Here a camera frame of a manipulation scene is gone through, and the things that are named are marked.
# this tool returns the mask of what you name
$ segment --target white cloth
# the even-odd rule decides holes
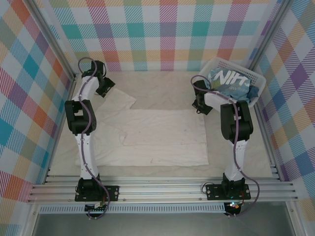
[[[204,118],[194,110],[130,110],[135,99],[117,89],[106,98],[95,112],[98,166],[209,164]]]

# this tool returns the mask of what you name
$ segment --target white plastic basket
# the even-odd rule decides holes
[[[211,59],[200,71],[199,75],[203,75],[206,78],[208,77],[208,74],[210,70],[216,69],[216,68],[226,68],[230,70],[234,70],[238,73],[241,73],[245,76],[247,76],[249,79],[251,79],[251,85],[256,86],[259,88],[258,91],[258,97],[261,95],[265,85],[266,85],[266,79],[262,75],[259,75],[251,70],[248,70],[240,65],[237,65],[235,63],[232,63],[230,61],[224,60],[222,58],[213,58]],[[258,97],[255,97],[251,100],[249,103],[249,108],[253,107],[254,104],[258,101]],[[220,111],[220,106],[222,104],[228,103],[227,101],[223,100],[222,98],[207,93],[205,94],[205,103],[207,106],[213,107],[217,111]]]

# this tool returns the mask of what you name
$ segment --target metal grate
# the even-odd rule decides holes
[[[85,205],[42,205],[39,214],[77,214]],[[223,203],[203,204],[113,204],[107,213],[224,213]]]

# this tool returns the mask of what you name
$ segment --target table surface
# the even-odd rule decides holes
[[[185,110],[194,109],[191,104],[195,96],[190,78],[197,72],[109,72],[119,89],[136,98],[131,109]],[[81,78],[75,93],[81,85]],[[93,109],[96,111],[104,102],[101,96],[94,96]],[[271,177],[269,158],[266,154],[258,121],[251,109],[254,132],[246,148],[244,171],[252,177]],[[221,177],[227,164],[232,161],[229,143],[221,134],[219,112],[212,110],[205,118],[209,165],[192,167],[119,167],[100,166],[103,176],[125,177]],[[78,148],[72,133],[65,125],[51,166],[51,175],[80,175],[80,167],[74,162]]]

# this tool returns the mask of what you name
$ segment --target black mounting plate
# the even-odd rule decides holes
[[[221,184],[207,184],[206,193],[207,200],[249,200],[251,199],[251,193],[249,187],[245,184],[243,189],[244,197],[241,194],[233,196],[232,198],[226,197]]]
[[[118,196],[119,196],[119,186],[117,185],[104,185],[104,187],[107,189],[108,193],[109,193],[109,199],[111,202],[116,202],[118,201]],[[76,202],[88,202],[89,200],[87,198],[83,198],[84,196],[82,195],[75,195],[74,200]],[[101,197],[100,199],[96,199],[93,200],[93,202],[102,202],[103,201],[103,197]]]

